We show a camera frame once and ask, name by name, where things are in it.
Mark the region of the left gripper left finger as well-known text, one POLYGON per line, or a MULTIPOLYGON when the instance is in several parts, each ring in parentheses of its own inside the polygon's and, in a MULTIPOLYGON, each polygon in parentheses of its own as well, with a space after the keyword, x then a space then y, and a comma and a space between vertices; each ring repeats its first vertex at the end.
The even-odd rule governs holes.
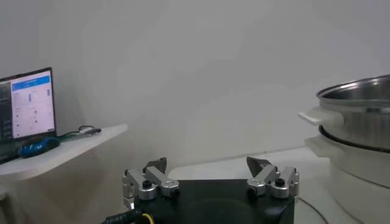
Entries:
POLYGON ((180 184, 170 179, 166 174, 168 160, 161 157, 149 161, 139 172, 136 169, 126 169, 122 175, 122 200, 128 209, 134 208, 134 201, 151 201, 161 197, 175 200, 180 195, 180 184))

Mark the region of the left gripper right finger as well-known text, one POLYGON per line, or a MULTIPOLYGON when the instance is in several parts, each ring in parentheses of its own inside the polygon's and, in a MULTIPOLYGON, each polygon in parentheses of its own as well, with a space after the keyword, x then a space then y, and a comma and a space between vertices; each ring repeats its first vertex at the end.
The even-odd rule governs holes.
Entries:
POLYGON ((295 167, 280 170, 266 159, 248 156, 246 158, 252 178, 246 181, 247 195, 256 200, 269 193, 277 199, 299 196, 300 174, 295 167))

